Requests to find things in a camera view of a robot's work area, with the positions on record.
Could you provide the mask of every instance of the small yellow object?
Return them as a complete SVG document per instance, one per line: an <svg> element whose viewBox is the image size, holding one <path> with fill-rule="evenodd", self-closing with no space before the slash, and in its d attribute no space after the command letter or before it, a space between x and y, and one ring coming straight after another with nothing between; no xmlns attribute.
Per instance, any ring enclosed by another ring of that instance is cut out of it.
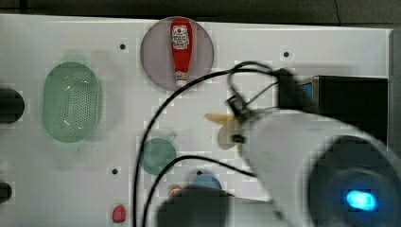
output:
<svg viewBox="0 0 401 227"><path fill-rule="evenodd" d="M239 156L242 157L242 145L236 144L231 141L231 136L240 129L241 125L232 115L228 114L219 114L219 113L207 113L204 115L205 118L209 119L212 122L218 123L222 125L219 133L218 133L218 145L222 149L233 148L236 145L238 149Z"/></svg>

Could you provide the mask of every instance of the ketchup bottle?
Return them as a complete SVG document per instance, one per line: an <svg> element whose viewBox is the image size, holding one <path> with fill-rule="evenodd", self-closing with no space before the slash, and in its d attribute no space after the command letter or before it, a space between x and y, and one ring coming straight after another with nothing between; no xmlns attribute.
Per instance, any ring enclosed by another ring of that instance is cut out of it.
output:
<svg viewBox="0 0 401 227"><path fill-rule="evenodd" d="M187 19L177 18L171 23L170 34L175 78L177 85L183 87L188 81L193 43L192 27Z"/></svg>

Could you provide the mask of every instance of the gray floor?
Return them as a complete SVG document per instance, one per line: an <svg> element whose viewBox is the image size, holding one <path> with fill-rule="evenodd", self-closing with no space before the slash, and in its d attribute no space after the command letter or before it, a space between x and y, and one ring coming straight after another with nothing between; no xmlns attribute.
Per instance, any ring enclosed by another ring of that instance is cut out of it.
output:
<svg viewBox="0 0 401 227"><path fill-rule="evenodd" d="M337 0L342 26L401 25L399 0ZM337 26L334 0L1 0L0 12Z"/></svg>

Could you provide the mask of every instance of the green mesh basket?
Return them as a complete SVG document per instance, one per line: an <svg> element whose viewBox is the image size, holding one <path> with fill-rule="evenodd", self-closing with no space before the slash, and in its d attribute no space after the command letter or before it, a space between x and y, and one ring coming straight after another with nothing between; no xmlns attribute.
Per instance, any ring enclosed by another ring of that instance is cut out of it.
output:
<svg viewBox="0 0 401 227"><path fill-rule="evenodd" d="M99 81L88 67L77 62L58 65L44 84L44 128L63 143L84 139L99 120L99 97Z"/></svg>

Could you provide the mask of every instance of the black cable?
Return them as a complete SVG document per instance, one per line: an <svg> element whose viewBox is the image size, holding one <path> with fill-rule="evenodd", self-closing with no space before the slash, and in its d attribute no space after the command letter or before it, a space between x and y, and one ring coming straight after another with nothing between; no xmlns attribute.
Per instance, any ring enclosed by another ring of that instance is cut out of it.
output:
<svg viewBox="0 0 401 227"><path fill-rule="evenodd" d="M156 122L156 119L159 117L159 115L162 113L162 111L165 109L165 107L168 105L168 103L170 103L176 96L178 96L179 94L181 94L182 92L186 91L188 88L201 83L207 79L211 79L211 78L215 78L215 77L219 77L219 76L223 76L223 75L229 75L229 78L237 72L249 72L249 73L261 73L261 74L268 74L269 71L261 71L258 69L252 69L252 68L245 68L245 69L241 69L241 67L246 66L246 65L257 65L260 67L263 67L265 69L269 69L271 70L270 67L268 67L267 65L261 64L259 62L256 61L244 61L240 64L237 64L234 68L230 69L230 70L225 70L225 71L220 71L220 72L216 72L216 73L212 73L206 76L203 76L201 78L195 79L191 82L188 82L184 87L181 87L179 90L177 90L175 93L173 93L168 99L166 99L166 101L160 106L160 108L157 110L156 114L151 118L150 122L148 123L148 126L145 130L144 136L142 138L141 141L141 146L139 148L138 151L138 155L137 155L137 159L136 159L136 164L135 164L135 173L134 173L134 179L133 179L133 191L132 191L132 226L136 227L136 201L137 201L137 192L138 192L138 182L139 182L139 166L140 166L140 157L142 155L142 153L144 152L144 144L148 139L148 134L150 133L154 123ZM236 92L236 88L232 87L234 86L233 83L231 82L231 80L229 79L229 85L232 89L232 91Z"/></svg>
<svg viewBox="0 0 401 227"><path fill-rule="evenodd" d="M256 61L244 61L244 62L241 62L241 63L237 64L236 66L234 66L234 68L231 70L230 74L227 77L227 84L229 85L229 88L232 90L232 92L234 94L238 94L238 90L236 89L236 86L233 83L233 77L234 77L235 73L250 72L250 71L248 71L249 68L241 69L242 67L247 66L247 65L256 65L256 66L262 67L264 69L268 69L268 71L262 71L262 70L258 70L258 69L251 69L253 73L269 74L272 71L272 68L268 67L265 64L256 62Z"/></svg>
<svg viewBox="0 0 401 227"><path fill-rule="evenodd" d="M258 94L256 94L253 98L251 98L251 100L249 102L247 102L247 106L249 104L251 104L252 102L254 102L258 97L262 96L262 94L264 94L266 91L268 91L272 86L274 86L276 84L278 84L278 82L272 83L271 85L267 86L262 91L260 91Z"/></svg>
<svg viewBox="0 0 401 227"><path fill-rule="evenodd" d="M230 168L231 170L237 171L239 173L242 173L244 175L250 176L250 177L256 177L256 175L254 173L236 168L234 166L230 166L224 163L219 162L218 160L215 159L211 159L211 158L206 158L206 157L202 157L202 156L197 156L197 155L184 155L181 157L178 157L176 159L174 159L173 161L171 161L170 163L167 164L167 166L165 166L165 168L163 168L163 170L160 172L160 174L157 176L155 182L153 183L153 186L151 187L149 193L148 193L148 198L147 201L145 203L145 209L144 209L144 215L142 217L142 227L146 227L146 222L147 222L147 218L148 218L148 209L151 203L151 199L153 198L153 194L156 191L156 187L157 184L159 183L159 181L162 180L162 177L168 172L168 170L173 167L176 163L182 161L182 160L186 160L186 159L197 159L197 160L203 160L203 161L207 161L207 162L211 162L214 164L219 164L221 166Z"/></svg>
<svg viewBox="0 0 401 227"><path fill-rule="evenodd" d="M337 0L334 0L334 3L336 4L336 12L337 12L337 19L339 19L339 26L341 26L340 13L339 13L339 4L337 4Z"/></svg>

